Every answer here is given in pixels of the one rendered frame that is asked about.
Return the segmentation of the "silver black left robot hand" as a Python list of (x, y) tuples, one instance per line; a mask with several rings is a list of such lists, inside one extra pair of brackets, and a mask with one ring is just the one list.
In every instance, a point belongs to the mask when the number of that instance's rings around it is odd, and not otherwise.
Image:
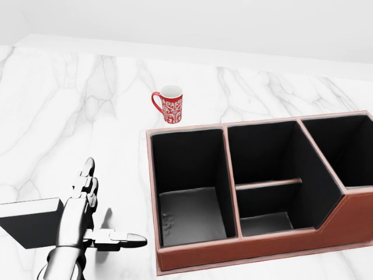
[(93, 214), (98, 206), (98, 180), (94, 177), (95, 162), (88, 158), (73, 183), (72, 196), (67, 200), (59, 222), (56, 247), (80, 250), (120, 251), (147, 245), (139, 234), (117, 232), (114, 229), (94, 230)]

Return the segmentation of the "red-brown desk caddy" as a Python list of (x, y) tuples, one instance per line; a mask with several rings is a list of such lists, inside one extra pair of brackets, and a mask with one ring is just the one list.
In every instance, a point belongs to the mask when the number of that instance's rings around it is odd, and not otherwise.
[(158, 275), (373, 246), (367, 111), (149, 130)]

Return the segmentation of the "red white patterned mug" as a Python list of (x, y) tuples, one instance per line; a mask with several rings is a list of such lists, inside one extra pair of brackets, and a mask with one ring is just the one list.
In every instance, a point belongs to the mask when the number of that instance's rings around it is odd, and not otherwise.
[[(161, 107), (154, 101), (157, 96), (161, 100)], [(160, 92), (152, 93), (152, 103), (163, 115), (164, 121), (169, 124), (176, 124), (182, 118), (182, 89), (177, 85), (163, 86)]]

